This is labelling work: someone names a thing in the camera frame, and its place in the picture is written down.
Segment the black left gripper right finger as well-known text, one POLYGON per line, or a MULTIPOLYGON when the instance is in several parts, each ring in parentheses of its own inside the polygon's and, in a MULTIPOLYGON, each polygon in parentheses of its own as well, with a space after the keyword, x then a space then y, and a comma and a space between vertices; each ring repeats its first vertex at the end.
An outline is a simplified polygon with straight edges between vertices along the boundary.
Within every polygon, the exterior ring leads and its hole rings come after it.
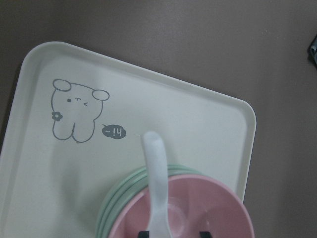
POLYGON ((200 231, 199 235, 200 235, 200 238, 211 238, 211 233, 208 231, 200 231))

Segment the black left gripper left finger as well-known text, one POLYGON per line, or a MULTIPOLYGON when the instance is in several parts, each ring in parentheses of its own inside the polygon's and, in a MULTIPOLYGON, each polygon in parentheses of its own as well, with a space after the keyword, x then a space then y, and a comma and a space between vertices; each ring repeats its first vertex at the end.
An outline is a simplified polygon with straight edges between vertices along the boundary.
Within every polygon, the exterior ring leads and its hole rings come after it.
POLYGON ((138 232, 138 238, 149 238, 149 231, 139 231, 138 232))

